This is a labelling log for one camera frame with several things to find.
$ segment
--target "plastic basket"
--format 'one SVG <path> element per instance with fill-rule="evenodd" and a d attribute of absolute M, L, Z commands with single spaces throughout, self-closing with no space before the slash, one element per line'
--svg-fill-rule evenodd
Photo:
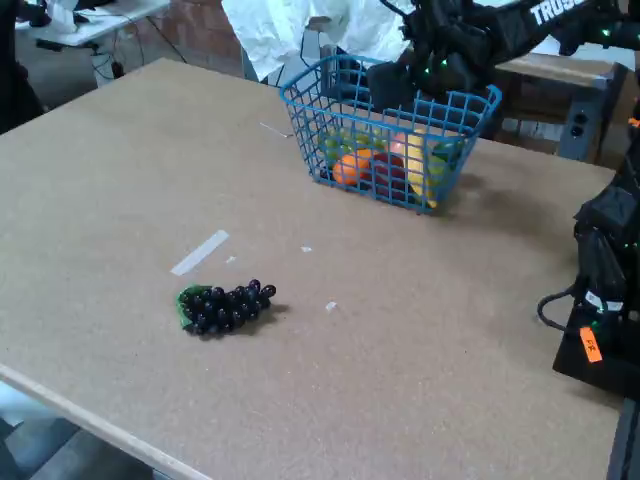
<path fill-rule="evenodd" d="M 327 57 L 282 87 L 302 158 L 316 182 L 428 212 L 455 185 L 502 93 L 448 92 L 445 104 L 418 92 L 376 111 L 364 66 L 375 63 Z"/>

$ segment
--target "floor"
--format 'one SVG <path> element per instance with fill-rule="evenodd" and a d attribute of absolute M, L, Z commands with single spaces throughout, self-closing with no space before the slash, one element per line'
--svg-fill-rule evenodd
<path fill-rule="evenodd" d="M 143 44 L 143 49 L 145 63 L 150 63 L 161 57 L 180 61 L 166 44 Z M 76 48 L 52 52 L 36 48 L 35 41 L 24 33 L 19 33 L 16 37 L 17 59 L 29 70 L 31 86 L 42 103 L 49 109 L 67 103 L 96 88 L 91 53 L 89 49 Z M 181 53 L 191 65 L 230 75 L 240 76 L 242 74 L 239 55 L 237 60 L 230 60 L 184 49 L 181 50 Z M 138 68 L 141 57 L 137 41 L 134 38 L 119 37 L 115 58 L 123 64 L 125 71 Z"/>
<path fill-rule="evenodd" d="M 144 464 L 79 430 L 46 463 L 38 465 L 41 440 L 55 420 L 33 420 L 20 425 L 6 440 L 9 451 L 21 468 L 32 474 L 31 480 L 151 480 L 152 472 Z"/>

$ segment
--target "brick wall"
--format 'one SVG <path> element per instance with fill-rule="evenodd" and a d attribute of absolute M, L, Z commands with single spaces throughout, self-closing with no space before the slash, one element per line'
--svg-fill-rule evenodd
<path fill-rule="evenodd" d="M 238 65 L 241 62 L 240 43 L 221 0 L 173 0 L 168 11 L 154 16 L 154 22 L 185 55 L 213 56 Z M 141 21 L 138 26 L 145 48 L 163 47 L 164 40 L 148 22 Z"/>

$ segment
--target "orange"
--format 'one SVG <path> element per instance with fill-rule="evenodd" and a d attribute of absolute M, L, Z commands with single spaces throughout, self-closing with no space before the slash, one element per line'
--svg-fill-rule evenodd
<path fill-rule="evenodd" d="M 372 157 L 373 151 L 368 148 L 343 155 L 333 166 L 333 179 L 342 185 L 357 185 L 358 178 L 371 178 L 369 160 Z"/>

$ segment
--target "grapes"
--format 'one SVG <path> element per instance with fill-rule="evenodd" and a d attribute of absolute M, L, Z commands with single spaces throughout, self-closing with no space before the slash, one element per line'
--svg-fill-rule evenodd
<path fill-rule="evenodd" d="M 260 304 L 260 308 L 262 308 L 262 310 L 266 310 L 271 306 L 271 300 L 263 296 L 260 296 L 260 298 L 258 298 L 258 303 Z"/>
<path fill-rule="evenodd" d="M 253 280 L 251 280 L 249 282 L 249 288 L 254 288 L 256 289 L 258 292 L 260 291 L 260 280 L 254 278 Z"/>
<path fill-rule="evenodd" d="M 258 300 L 259 294 L 260 294 L 260 291 L 257 288 L 250 286 L 249 288 L 247 288 L 247 302 L 249 302 L 249 304 L 254 303 L 255 301 Z"/>
<path fill-rule="evenodd" d="M 237 310 L 233 311 L 233 322 L 236 325 L 236 328 L 240 328 L 244 325 L 245 322 L 245 318 L 244 315 L 242 313 L 240 313 Z"/>
<path fill-rule="evenodd" d="M 236 292 L 236 295 L 238 296 L 238 298 L 242 300 L 244 299 L 247 289 L 244 288 L 242 285 L 238 285 L 234 290 L 234 292 Z"/>
<path fill-rule="evenodd" d="M 271 298 L 276 294 L 276 287 L 273 285 L 266 285 L 261 291 L 260 296 L 265 298 Z"/>
<path fill-rule="evenodd" d="M 183 327 L 195 335 L 230 333 L 247 321 L 255 321 L 261 310 L 269 308 L 276 287 L 258 280 L 239 285 L 226 292 L 221 287 L 195 285 L 182 292 L 177 304 L 183 316 Z"/>
<path fill-rule="evenodd" d="M 224 300 L 224 290 L 220 287 L 216 287 L 211 290 L 211 298 L 216 302 Z"/>
<path fill-rule="evenodd" d="M 236 292 L 227 292 L 226 298 L 227 302 L 233 305 L 238 301 L 238 294 Z"/>

